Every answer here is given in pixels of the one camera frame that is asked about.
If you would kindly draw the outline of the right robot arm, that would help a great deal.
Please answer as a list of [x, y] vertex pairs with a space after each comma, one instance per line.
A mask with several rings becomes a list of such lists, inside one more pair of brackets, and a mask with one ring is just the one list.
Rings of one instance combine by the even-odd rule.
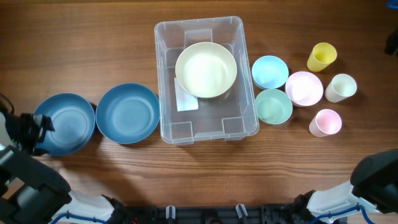
[[397, 212], [397, 149], [365, 157], [349, 181], [329, 190], [309, 191], [282, 209], [287, 223], [344, 223], [361, 213]]

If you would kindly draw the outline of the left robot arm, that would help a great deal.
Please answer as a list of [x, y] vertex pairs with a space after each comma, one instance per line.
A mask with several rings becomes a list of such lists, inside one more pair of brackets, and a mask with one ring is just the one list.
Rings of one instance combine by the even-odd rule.
[[85, 195], [37, 156], [66, 156], [82, 149], [95, 131], [95, 111], [89, 101], [73, 93], [46, 99], [34, 113], [14, 113], [1, 99], [1, 193], [14, 179], [23, 186], [1, 199], [4, 223], [134, 223], [121, 202], [105, 195]]

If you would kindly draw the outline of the cream plastic cup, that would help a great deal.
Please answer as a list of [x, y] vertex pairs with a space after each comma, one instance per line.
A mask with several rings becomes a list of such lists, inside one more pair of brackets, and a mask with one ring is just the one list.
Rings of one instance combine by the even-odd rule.
[[357, 83], [353, 77], [341, 73], [335, 75], [325, 90], [325, 98], [337, 103], [353, 96], [357, 91]]

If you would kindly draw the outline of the cream plastic plate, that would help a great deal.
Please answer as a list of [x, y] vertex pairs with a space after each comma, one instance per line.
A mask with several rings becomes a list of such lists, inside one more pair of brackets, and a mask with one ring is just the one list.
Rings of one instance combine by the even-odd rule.
[[199, 42], [178, 56], [175, 76], [181, 87], [198, 98], [214, 98], [226, 93], [237, 77], [233, 54], [220, 44]]

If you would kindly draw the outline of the pink plastic cup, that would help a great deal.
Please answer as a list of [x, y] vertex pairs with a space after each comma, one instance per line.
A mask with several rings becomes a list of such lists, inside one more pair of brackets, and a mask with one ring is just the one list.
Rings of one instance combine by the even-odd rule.
[[336, 134], [342, 127], [342, 119], [336, 111], [320, 110], [309, 124], [309, 131], [316, 137]]

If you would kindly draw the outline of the clear plastic storage bin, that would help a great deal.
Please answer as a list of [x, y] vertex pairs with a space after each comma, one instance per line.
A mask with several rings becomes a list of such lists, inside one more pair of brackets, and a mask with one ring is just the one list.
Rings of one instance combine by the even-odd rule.
[[[255, 113], [248, 51], [242, 20], [237, 16], [160, 22], [154, 27], [160, 101], [160, 135], [168, 144], [240, 140], [255, 135]], [[233, 86], [215, 98], [197, 98], [198, 109], [177, 111], [175, 64], [188, 46], [214, 42], [227, 48], [237, 63]]]

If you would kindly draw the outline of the light blue plastic bowl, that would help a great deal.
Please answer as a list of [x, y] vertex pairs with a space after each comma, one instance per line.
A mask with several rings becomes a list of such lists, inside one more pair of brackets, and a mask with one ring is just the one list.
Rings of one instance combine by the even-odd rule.
[[280, 88], [289, 77], [289, 68], [279, 57], [266, 55], [252, 65], [252, 77], [255, 85], [262, 90]]

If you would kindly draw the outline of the pink plastic bowl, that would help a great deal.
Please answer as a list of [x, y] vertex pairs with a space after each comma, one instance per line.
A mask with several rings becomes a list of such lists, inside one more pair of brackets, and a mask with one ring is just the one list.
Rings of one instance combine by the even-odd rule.
[[295, 72], [285, 83], [285, 93], [295, 106], [312, 106], [321, 100], [323, 85], [320, 79], [310, 72]]

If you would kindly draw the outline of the blue plastic plate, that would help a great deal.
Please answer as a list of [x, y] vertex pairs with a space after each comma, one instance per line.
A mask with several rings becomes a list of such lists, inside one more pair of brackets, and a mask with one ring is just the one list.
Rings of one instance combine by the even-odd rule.
[[99, 131], [118, 144], [144, 140], [155, 131], [159, 121], [157, 95], [138, 83], [124, 83], [108, 90], [96, 109]]
[[54, 131], [47, 131], [37, 148], [51, 156], [66, 156], [82, 149], [92, 138], [96, 121], [89, 101], [73, 93], [61, 93], [43, 101], [36, 114], [48, 116]]

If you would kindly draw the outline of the mint green plastic bowl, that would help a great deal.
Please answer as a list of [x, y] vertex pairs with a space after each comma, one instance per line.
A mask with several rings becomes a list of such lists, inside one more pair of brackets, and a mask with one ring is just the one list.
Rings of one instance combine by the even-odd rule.
[[255, 107], [257, 117], [271, 125], [282, 124], [292, 115], [293, 104], [290, 98], [281, 90], [263, 90], [256, 96]]

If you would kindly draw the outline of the yellow plastic cup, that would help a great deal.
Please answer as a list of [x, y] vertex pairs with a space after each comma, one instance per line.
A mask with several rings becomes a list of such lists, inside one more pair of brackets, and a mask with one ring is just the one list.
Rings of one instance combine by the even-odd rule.
[[337, 58], [337, 51], [329, 43], [321, 42], [315, 45], [307, 61], [307, 67], [313, 72], [320, 72]]

